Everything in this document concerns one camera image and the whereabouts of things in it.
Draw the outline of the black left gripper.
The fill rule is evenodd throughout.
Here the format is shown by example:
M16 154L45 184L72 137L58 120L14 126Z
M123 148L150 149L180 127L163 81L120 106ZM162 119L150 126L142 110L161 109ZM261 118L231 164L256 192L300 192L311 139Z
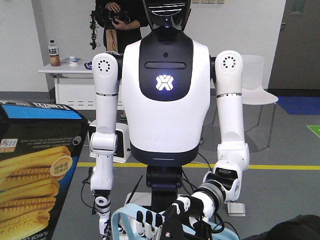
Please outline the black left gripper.
M253 240L319 240L320 217L307 214L283 221L270 230L252 236Z

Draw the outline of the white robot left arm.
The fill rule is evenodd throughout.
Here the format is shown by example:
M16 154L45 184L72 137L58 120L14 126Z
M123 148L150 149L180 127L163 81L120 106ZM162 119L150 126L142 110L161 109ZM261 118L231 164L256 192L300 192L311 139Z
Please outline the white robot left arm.
M96 165L90 187L96 193L99 230L111 224L115 240L236 240L223 222L210 222L223 203L235 202L249 167L243 126L243 60L233 50L211 59L197 52L190 62L143 60L141 55L100 53L93 58L96 131L90 138ZM199 151L215 72L221 143L218 160L192 194L178 195L178 175ZM148 166L151 208L128 203L109 214L113 158L117 147L118 98L127 113L131 154Z

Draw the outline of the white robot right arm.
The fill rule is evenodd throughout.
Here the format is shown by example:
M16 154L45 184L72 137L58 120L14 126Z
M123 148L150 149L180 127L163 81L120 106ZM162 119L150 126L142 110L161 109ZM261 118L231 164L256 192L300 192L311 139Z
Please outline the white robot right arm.
M217 55L214 68L221 143L213 170L206 173L203 183L192 194L203 205L201 215L192 216L193 205L181 214L183 223L191 227L197 221L207 223L223 203L239 198L243 171L250 162L243 120L243 59L238 52L225 50Z

